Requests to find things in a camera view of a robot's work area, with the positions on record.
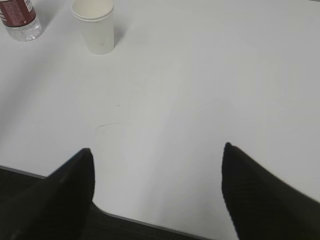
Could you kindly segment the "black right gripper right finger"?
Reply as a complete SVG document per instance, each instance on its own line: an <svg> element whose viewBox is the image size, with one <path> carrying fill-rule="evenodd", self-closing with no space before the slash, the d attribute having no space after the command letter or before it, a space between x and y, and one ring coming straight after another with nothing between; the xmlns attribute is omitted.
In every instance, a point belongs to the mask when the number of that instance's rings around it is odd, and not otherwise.
<svg viewBox="0 0 320 240"><path fill-rule="evenodd" d="M226 143L221 191L240 240L318 240L320 203Z"/></svg>

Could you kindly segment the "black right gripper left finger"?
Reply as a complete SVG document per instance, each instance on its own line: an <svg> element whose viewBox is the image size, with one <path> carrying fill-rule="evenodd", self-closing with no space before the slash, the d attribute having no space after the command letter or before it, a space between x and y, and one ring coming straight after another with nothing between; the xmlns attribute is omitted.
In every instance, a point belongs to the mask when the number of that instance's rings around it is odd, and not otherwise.
<svg viewBox="0 0 320 240"><path fill-rule="evenodd" d="M94 192L94 158L83 148L51 175L0 205L0 238L80 240Z"/></svg>

